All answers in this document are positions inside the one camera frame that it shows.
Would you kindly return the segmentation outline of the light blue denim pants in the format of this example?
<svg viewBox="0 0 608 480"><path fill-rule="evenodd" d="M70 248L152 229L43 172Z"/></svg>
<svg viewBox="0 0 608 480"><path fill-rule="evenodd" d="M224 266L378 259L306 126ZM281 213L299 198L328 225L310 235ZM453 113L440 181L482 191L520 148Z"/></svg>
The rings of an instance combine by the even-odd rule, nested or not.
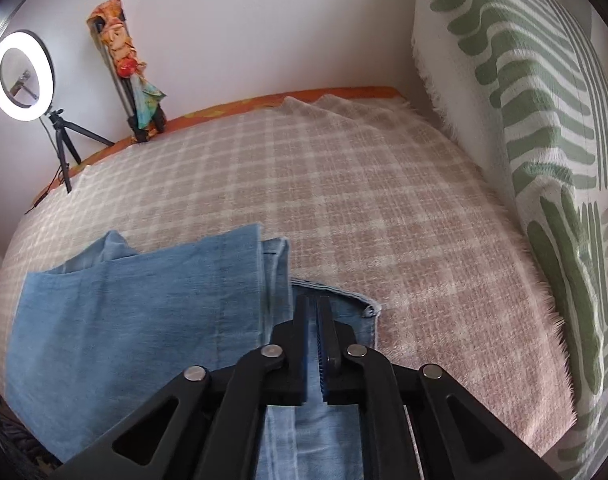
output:
<svg viewBox="0 0 608 480"><path fill-rule="evenodd" d="M31 272L5 357L5 397L57 469L191 366L237 364L269 344L308 301L306 400L266 410L252 479L361 479L357 405L326 404L317 300L375 339L379 305L357 292L295 278L290 245L257 224L137 252L115 231L54 269Z"/></svg>

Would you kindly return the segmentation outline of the green striped white pillow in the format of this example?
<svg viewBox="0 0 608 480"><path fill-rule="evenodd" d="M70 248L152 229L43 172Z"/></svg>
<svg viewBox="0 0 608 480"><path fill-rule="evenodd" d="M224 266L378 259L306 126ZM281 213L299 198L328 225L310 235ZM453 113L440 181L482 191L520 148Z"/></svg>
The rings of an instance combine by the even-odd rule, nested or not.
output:
<svg viewBox="0 0 608 480"><path fill-rule="evenodd" d="M562 316L576 413L566 479L608 457L608 76L569 0L415 0L432 102L528 238Z"/></svg>

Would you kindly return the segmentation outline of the beige plaid bed blanket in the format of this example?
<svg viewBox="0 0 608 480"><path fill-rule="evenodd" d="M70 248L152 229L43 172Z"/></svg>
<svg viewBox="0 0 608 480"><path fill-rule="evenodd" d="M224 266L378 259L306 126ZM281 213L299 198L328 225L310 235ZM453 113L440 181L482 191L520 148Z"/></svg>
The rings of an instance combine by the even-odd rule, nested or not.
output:
<svg viewBox="0 0 608 480"><path fill-rule="evenodd" d="M554 300L480 170L404 100L315 102L221 116L81 171L19 223L0 272L0 386L30 271L107 231L141 252L260 223L294 276L382 309L392 362L448 370L535 452L574 424Z"/></svg>

